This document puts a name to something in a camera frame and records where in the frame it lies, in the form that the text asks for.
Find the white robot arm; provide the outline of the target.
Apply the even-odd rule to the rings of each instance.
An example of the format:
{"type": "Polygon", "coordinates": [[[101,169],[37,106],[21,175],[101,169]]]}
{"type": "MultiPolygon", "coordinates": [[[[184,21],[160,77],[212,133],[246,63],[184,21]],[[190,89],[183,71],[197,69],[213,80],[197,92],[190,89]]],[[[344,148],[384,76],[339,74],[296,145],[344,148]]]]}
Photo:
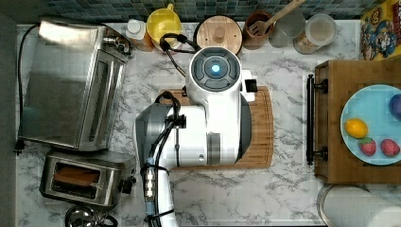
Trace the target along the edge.
{"type": "Polygon", "coordinates": [[[242,86],[238,57],[220,46],[201,48],[182,34],[167,33],[160,46],[167,55],[174,38],[193,47],[183,91],[184,106],[171,92],[160,93],[135,119],[134,138],[148,227],[178,227],[169,170],[183,166],[232,165],[252,141],[252,115],[242,86]]]}

